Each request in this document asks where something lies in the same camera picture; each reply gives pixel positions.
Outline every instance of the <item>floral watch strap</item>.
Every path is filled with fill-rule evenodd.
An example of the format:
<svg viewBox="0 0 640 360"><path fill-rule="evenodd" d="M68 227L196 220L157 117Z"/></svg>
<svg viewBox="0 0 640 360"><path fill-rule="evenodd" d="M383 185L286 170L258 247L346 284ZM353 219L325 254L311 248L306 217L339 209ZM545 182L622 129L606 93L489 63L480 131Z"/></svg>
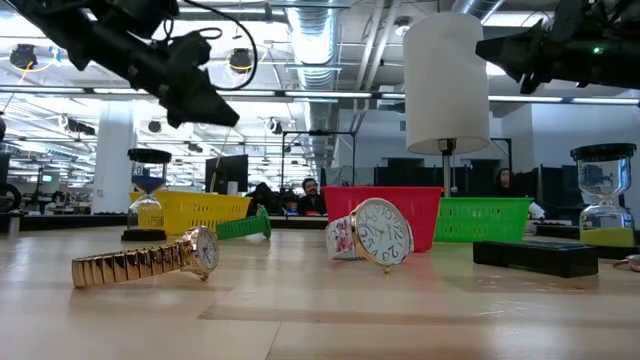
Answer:
<svg viewBox="0 0 640 360"><path fill-rule="evenodd" d="M357 260L356 245L351 233L351 216L329 223L326 229L327 252L334 260Z"/></svg>

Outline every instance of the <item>man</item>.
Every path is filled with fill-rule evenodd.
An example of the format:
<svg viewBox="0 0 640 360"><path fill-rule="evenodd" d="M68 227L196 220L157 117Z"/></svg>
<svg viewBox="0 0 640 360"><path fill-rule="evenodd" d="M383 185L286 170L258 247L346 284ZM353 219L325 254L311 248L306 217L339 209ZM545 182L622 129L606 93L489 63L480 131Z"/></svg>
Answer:
<svg viewBox="0 0 640 360"><path fill-rule="evenodd" d="M318 194L318 183L312 178L302 182L302 190L306 196L298 201L298 214L301 216L321 216L327 213L324 197Z"/></svg>

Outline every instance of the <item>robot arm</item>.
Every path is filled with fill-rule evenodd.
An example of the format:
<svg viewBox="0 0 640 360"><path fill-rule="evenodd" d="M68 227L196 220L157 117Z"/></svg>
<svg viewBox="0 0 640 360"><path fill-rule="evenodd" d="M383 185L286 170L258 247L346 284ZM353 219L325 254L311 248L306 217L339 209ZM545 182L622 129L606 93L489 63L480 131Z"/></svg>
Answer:
<svg viewBox="0 0 640 360"><path fill-rule="evenodd" d="M78 70L95 61L132 88L157 97L171 126L237 123L238 114L218 95L208 73L198 69L211 51L198 31L150 45L140 40L179 14L177 0L4 1L66 49Z"/></svg>
<svg viewBox="0 0 640 360"><path fill-rule="evenodd" d="M522 81L523 94L553 79L640 89L640 0L619 0L612 12L605 0L560 0L553 24L480 41L476 54Z"/></svg>

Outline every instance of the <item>hourglass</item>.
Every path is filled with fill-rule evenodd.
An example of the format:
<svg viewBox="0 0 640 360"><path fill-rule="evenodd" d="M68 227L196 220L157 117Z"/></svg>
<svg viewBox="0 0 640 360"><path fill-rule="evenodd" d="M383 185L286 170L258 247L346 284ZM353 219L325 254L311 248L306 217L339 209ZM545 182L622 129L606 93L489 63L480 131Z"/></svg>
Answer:
<svg viewBox="0 0 640 360"><path fill-rule="evenodd" d="M635 144L600 144L571 150L580 190L594 204L580 213L580 241L586 245L633 248L633 216L614 201L631 186Z"/></svg>
<svg viewBox="0 0 640 360"><path fill-rule="evenodd" d="M123 241L166 240L164 214L155 192L166 183L171 154L154 149L130 149L131 182L140 196L129 207Z"/></svg>

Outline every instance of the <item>gold wristwatch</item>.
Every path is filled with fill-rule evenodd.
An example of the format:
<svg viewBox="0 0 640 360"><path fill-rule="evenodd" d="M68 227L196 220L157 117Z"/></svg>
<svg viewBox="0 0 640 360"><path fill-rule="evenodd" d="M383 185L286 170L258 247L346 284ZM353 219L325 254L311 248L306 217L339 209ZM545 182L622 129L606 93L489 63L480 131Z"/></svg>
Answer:
<svg viewBox="0 0 640 360"><path fill-rule="evenodd" d="M187 231L174 244L123 250L71 261L73 285L107 285L178 270L209 278L219 260L218 239L205 226Z"/></svg>

